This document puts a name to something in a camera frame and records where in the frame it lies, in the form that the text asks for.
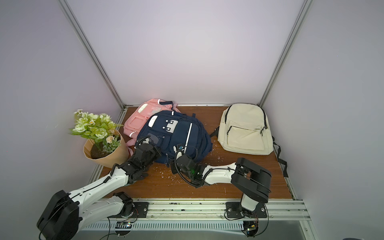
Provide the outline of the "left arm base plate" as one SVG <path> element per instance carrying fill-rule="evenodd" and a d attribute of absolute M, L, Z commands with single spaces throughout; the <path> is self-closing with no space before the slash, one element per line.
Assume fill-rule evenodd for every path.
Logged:
<path fill-rule="evenodd" d="M 124 206 L 119 214 L 112 215 L 110 218 L 144 219 L 147 217 L 148 210 L 149 202 L 133 202 L 127 207 Z"/>

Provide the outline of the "navy blue backpack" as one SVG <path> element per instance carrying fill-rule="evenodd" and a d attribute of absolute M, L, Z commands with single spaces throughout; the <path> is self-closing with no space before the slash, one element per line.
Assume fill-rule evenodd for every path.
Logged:
<path fill-rule="evenodd" d="M 212 150 L 210 134 L 195 117 L 176 111 L 161 111 L 152 115 L 138 134 L 136 144 L 150 143 L 160 150 L 162 156 L 156 162 L 169 165 L 176 150 L 201 162 Z"/>

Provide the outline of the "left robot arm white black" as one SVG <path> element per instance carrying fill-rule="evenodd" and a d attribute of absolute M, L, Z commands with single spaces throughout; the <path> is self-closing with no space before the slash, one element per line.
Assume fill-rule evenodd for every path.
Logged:
<path fill-rule="evenodd" d="M 70 240 L 88 225 L 121 214 L 133 202 L 127 194 L 120 192 L 105 201 L 100 199 L 144 179 L 149 166 L 160 157 L 159 148 L 153 144 L 139 144 L 128 160 L 114 164 L 103 178 L 69 193 L 58 191 L 37 222 L 39 236 L 47 240 Z"/>

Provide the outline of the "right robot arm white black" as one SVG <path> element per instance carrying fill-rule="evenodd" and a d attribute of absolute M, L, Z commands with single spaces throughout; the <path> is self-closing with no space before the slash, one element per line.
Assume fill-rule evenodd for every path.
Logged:
<path fill-rule="evenodd" d="M 238 158 L 229 165 L 210 166 L 196 163 L 178 151 L 171 161 L 171 169 L 194 188 L 232 184 L 243 193 L 240 206 L 247 212 L 255 212 L 258 204 L 269 201 L 272 173 L 245 158 Z"/>

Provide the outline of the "cream canvas backpack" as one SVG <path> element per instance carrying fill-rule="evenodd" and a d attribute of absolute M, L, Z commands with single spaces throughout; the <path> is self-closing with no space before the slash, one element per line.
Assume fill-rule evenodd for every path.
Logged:
<path fill-rule="evenodd" d="M 281 147 L 272 135 L 266 112 L 258 105 L 238 103 L 223 111 L 220 124 L 210 137 L 217 137 L 226 151 L 247 155 L 267 156 L 276 152 L 287 178 L 288 163 L 280 158 Z"/>

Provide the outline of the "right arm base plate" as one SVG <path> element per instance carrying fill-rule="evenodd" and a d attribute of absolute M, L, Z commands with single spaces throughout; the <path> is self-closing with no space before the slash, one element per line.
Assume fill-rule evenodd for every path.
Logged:
<path fill-rule="evenodd" d="M 240 202 L 226 202 L 226 217 L 228 219 L 241 219 L 241 218 L 262 218 L 268 217 L 267 210 L 264 204 L 257 203 L 254 210 L 248 210 L 241 206 Z"/>

